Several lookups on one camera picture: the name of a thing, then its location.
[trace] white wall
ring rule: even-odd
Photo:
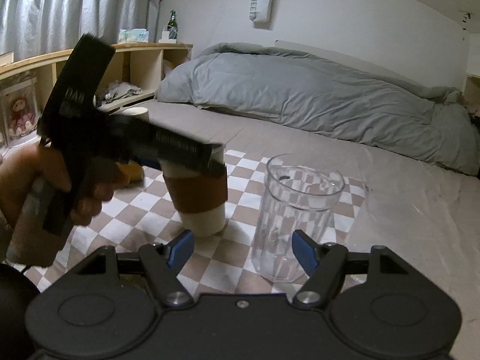
[[[163,0],[161,23],[178,15],[193,56],[220,42],[273,46],[275,40],[338,51],[424,85],[461,86],[469,41],[461,27],[415,0],[274,0],[272,23],[254,28],[250,0]]]

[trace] green bottle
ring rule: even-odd
[[[166,25],[166,30],[170,33],[169,39],[177,39],[179,34],[179,27],[177,25],[177,13],[170,11],[170,21]]]

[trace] plush toy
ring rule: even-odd
[[[11,108],[9,134],[12,138],[20,138],[35,128],[35,114],[30,110],[25,97],[15,99]]]

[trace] gray duvet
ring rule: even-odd
[[[175,68],[157,97],[260,117],[476,175],[480,137],[457,104],[459,94],[305,52],[221,43]]]

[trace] cup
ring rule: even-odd
[[[215,144],[212,158],[224,164],[224,145]],[[163,177],[183,226],[195,237],[207,237],[225,227],[227,171],[220,178],[201,175],[170,161],[160,161]]]
[[[145,122],[149,122],[150,118],[148,117],[148,108],[145,107],[131,107],[123,108],[120,110],[122,115],[135,116]]]
[[[119,110],[118,113],[122,115],[135,116],[141,120],[144,120],[145,122],[150,121],[150,118],[148,117],[148,108],[145,107],[123,108]],[[128,183],[143,180],[143,169],[137,163],[117,163],[117,165],[120,171],[128,177]]]
[[[325,172],[299,164],[294,154],[272,157],[266,168],[251,260],[255,270],[267,280],[291,283],[304,273],[293,255],[293,232],[301,229],[320,242],[345,182],[337,171]]]

